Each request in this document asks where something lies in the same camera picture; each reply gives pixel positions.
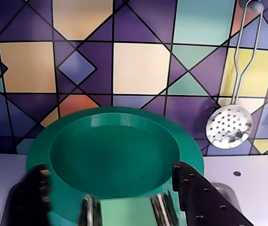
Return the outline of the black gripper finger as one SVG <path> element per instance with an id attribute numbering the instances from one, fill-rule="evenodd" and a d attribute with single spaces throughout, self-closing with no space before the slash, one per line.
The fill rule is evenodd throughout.
<path id="1" fill-rule="evenodd" d="M 34 166 L 14 185 L 5 203 L 1 226 L 49 226 L 50 172 L 45 164 Z"/>
<path id="2" fill-rule="evenodd" d="M 188 226 L 251 226 L 202 174 L 185 162 L 172 167 L 173 191 L 178 193 L 180 210 Z"/>

